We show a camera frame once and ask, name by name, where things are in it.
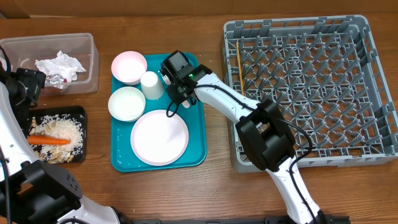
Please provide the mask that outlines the white plastic fork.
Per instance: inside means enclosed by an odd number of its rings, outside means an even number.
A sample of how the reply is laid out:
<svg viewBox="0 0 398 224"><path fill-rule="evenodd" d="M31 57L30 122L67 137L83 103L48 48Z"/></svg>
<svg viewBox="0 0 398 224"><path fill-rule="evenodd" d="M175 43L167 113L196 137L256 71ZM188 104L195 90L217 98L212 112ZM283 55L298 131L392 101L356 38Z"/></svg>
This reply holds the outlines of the white plastic fork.
<svg viewBox="0 0 398 224"><path fill-rule="evenodd" d="M178 106L183 105L184 108L189 108L190 103L187 100L187 95L184 93L184 89L167 75L162 75L165 84L168 85L166 92L172 102Z"/></svg>

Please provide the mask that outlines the white paper cup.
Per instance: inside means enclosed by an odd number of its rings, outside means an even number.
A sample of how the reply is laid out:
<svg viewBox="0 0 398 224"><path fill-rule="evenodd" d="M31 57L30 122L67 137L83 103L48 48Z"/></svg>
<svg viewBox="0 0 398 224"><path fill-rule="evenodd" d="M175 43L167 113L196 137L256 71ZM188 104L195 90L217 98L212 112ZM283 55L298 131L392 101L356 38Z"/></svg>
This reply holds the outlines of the white paper cup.
<svg viewBox="0 0 398 224"><path fill-rule="evenodd" d="M164 94L162 82L155 72L143 73L140 83L144 96L149 100L157 100Z"/></svg>

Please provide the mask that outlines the white bowl with food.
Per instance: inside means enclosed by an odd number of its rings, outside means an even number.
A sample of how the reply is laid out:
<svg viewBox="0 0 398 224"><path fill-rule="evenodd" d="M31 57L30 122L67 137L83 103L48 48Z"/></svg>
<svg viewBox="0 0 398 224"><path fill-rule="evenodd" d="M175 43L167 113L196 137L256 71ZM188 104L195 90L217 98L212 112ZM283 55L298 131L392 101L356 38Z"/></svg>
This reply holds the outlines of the white bowl with food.
<svg viewBox="0 0 398 224"><path fill-rule="evenodd" d="M146 98L134 87L125 86L116 90L108 101L108 111L119 121L133 122L144 114Z"/></svg>

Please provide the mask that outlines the wooden skewer stick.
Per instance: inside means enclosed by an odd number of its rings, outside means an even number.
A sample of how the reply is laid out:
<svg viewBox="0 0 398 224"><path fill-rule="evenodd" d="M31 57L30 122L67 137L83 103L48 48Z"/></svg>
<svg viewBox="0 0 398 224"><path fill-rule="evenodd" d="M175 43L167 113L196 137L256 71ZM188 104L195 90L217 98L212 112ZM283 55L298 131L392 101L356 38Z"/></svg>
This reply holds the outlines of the wooden skewer stick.
<svg viewBox="0 0 398 224"><path fill-rule="evenodd" d="M244 80L243 80L243 74L242 74L242 68L241 68L241 57L240 57L238 40L236 41L236 56L237 56L237 63L238 63L239 82L240 82L240 87L241 87L241 94L243 96L245 96L245 93L244 93L244 82L243 82Z"/></svg>

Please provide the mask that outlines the white napkin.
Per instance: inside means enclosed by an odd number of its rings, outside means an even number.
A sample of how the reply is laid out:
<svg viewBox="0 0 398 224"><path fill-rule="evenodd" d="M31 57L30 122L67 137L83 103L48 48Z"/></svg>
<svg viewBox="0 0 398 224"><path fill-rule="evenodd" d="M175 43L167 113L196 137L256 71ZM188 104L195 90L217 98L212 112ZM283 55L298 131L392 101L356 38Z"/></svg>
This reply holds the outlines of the white napkin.
<svg viewBox="0 0 398 224"><path fill-rule="evenodd" d="M76 58L70 57L61 50L53 59L36 60L35 66L46 76L59 74L67 82L76 81L78 73L86 72L86 69Z"/></svg>

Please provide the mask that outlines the orange carrot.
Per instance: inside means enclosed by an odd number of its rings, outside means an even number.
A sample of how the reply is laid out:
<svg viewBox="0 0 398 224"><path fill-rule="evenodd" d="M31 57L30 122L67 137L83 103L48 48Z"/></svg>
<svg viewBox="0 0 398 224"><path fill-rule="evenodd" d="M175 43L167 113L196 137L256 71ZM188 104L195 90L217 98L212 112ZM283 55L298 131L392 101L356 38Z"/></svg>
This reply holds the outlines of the orange carrot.
<svg viewBox="0 0 398 224"><path fill-rule="evenodd" d="M41 144L41 145L65 145L69 144L70 140L57 139L57 138L51 138L39 135L31 135L27 137L27 142L29 144Z"/></svg>

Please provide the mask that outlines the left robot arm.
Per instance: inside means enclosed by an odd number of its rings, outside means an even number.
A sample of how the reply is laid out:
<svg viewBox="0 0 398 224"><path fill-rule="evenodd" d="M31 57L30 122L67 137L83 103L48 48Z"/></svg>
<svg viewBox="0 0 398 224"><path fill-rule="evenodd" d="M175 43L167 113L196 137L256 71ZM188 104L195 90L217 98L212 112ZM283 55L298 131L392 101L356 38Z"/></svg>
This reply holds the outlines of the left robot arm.
<svg viewBox="0 0 398 224"><path fill-rule="evenodd" d="M63 167L41 161L21 125L29 124L45 75L1 70L1 216L9 223L130 223L125 214L83 195Z"/></svg>

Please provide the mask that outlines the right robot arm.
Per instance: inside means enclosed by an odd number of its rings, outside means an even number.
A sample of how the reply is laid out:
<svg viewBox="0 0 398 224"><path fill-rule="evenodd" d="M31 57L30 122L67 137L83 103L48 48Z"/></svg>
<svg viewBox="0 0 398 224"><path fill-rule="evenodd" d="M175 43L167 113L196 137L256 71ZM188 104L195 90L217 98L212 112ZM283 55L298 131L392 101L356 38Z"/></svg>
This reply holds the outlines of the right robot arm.
<svg viewBox="0 0 398 224"><path fill-rule="evenodd" d="M166 91L176 106L184 101L204 102L234 123L239 140L249 160L266 171L277 186L294 223L326 223L323 211L312 199L297 167L292 130L312 140L300 127L284 119L272 100L263 102L246 98L222 82L204 65L160 69Z"/></svg>

